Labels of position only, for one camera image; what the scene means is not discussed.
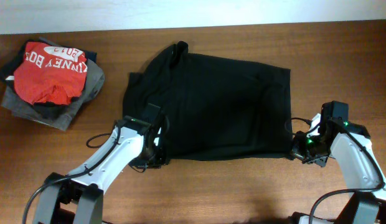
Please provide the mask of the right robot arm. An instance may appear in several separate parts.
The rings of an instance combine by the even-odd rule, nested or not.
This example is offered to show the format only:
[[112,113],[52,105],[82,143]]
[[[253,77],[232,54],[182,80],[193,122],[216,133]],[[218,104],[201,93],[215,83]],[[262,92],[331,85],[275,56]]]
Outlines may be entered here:
[[[324,103],[321,112],[306,123],[309,131],[294,134],[291,156],[320,167],[329,158],[335,159],[347,187],[319,197],[309,214],[293,213],[291,223],[386,223],[386,177],[374,156],[368,130],[349,121],[348,104]],[[337,218],[315,217],[322,201],[340,194],[349,194],[350,199]]]

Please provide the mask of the black polo shirt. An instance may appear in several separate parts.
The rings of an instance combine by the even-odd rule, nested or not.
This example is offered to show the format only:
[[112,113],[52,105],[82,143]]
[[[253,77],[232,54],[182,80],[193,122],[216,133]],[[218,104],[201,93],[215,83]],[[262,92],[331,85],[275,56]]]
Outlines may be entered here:
[[170,159],[222,161],[282,158],[291,150],[290,70],[189,52],[170,45],[142,73],[131,73],[123,114],[166,117]]

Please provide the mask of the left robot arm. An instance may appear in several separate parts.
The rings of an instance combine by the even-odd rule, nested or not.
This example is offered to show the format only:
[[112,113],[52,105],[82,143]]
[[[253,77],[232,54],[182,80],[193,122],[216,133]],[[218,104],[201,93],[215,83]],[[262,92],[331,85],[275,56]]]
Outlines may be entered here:
[[162,137],[168,127],[163,109],[153,104],[142,119],[126,115],[116,120],[108,139],[83,164],[45,179],[27,201],[22,222],[38,198],[34,223],[103,223],[103,197],[125,167],[143,173],[166,164]]

